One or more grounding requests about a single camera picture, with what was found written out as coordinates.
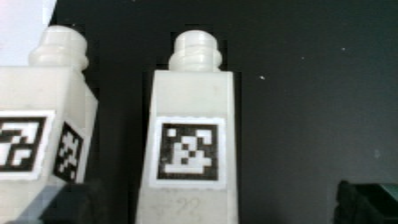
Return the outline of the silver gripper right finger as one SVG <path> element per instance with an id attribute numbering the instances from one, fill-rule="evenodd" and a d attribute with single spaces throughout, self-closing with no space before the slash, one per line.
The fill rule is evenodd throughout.
<path id="1" fill-rule="evenodd" d="M 398 184 L 341 181 L 336 224 L 398 224 Z"/>

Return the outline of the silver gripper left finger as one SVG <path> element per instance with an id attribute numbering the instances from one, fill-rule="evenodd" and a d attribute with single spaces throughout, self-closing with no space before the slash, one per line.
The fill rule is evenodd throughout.
<path id="1" fill-rule="evenodd" d="M 44 224 L 108 224 L 101 184 L 67 184 L 39 216 Z"/>

